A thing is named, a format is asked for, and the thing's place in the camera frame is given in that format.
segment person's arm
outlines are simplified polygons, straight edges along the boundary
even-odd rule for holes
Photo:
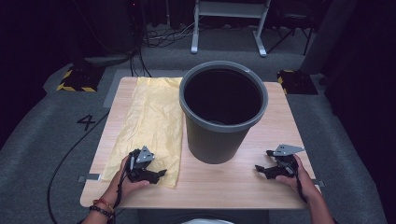
[[[329,208],[327,207],[326,202],[323,199],[323,196],[319,192],[319,190],[315,187],[314,183],[309,177],[309,174],[306,172],[301,160],[298,156],[294,155],[295,159],[298,163],[298,176],[301,181],[301,185],[303,187],[303,195],[306,198],[308,203],[309,211],[311,213],[311,220],[313,224],[334,224],[334,220],[332,219],[332,215],[330,214]],[[287,184],[291,186],[291,188],[298,192],[297,190],[297,181],[296,178],[290,178],[283,175],[279,175],[276,177],[276,181]]]
[[[110,214],[112,213],[111,208],[114,206],[114,204],[117,200],[118,184],[120,183],[122,170],[125,166],[127,159],[128,159],[128,157],[125,157],[122,160],[120,169],[116,172],[116,174],[114,175],[113,179],[111,180],[110,185],[108,186],[107,190],[100,198],[101,201],[103,201],[103,203],[100,202],[100,203],[94,204],[94,206],[97,206],[99,209],[103,209],[104,211],[107,211]],[[127,197],[134,190],[141,189],[147,185],[149,185],[149,182],[147,180],[142,180],[139,182],[132,183],[129,180],[129,178],[125,178],[124,181],[122,182],[121,199]],[[106,224],[107,222],[108,222],[108,218],[105,215],[101,214],[98,211],[91,210],[90,213],[85,217],[85,219],[82,223],[83,224],[89,224],[89,223]]]

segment chair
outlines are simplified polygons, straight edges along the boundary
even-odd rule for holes
[[[317,14],[319,5],[324,4],[326,0],[317,3],[317,1],[304,0],[275,0],[272,4],[272,17],[270,17],[270,24],[275,27],[281,36],[281,39],[274,44],[269,50],[271,52],[289,35],[294,35],[296,29],[301,29],[306,37],[306,43],[303,55],[305,56],[308,49],[311,35],[318,27]],[[282,37],[279,32],[280,27],[289,28],[290,31]]]

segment table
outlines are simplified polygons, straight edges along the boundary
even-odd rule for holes
[[[194,33],[192,34],[191,53],[198,52],[199,36],[199,16],[220,16],[220,17],[240,17],[260,19],[257,31],[253,31],[254,40],[262,57],[267,56],[262,43],[262,27],[268,14],[271,0],[266,0],[263,4],[244,4],[227,2],[206,2],[195,0],[194,10]]]
[[[90,174],[105,170],[110,152],[131,104],[136,77],[120,81],[102,138],[92,161]],[[128,208],[229,208],[229,209],[300,209],[305,204],[288,186],[267,180],[255,170],[255,164],[276,164],[266,150],[280,144],[303,147],[303,142],[280,84],[264,82],[269,102],[259,123],[250,128],[235,156],[223,164],[206,164],[195,159],[187,143],[184,122],[180,173],[173,189],[150,185],[124,199],[120,207]],[[299,152],[305,169],[315,178],[305,151]],[[103,180],[87,180],[80,198],[83,206],[92,205],[108,187]]]

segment stand base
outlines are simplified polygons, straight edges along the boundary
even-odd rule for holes
[[[276,76],[285,94],[318,95],[311,77],[301,71],[281,70]]]
[[[57,91],[98,91],[98,84],[105,72],[104,67],[91,67],[83,70],[70,67],[64,74]]]

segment person's right hand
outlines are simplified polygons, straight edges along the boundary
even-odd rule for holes
[[[311,177],[309,177],[308,172],[303,167],[300,158],[297,155],[294,155],[294,158],[298,163],[298,176],[303,187],[303,195],[305,198],[309,201],[309,199],[312,197],[321,196],[320,192],[312,182]],[[276,177],[276,181],[289,185],[295,192],[298,193],[296,177],[291,178],[284,175],[278,175]]]

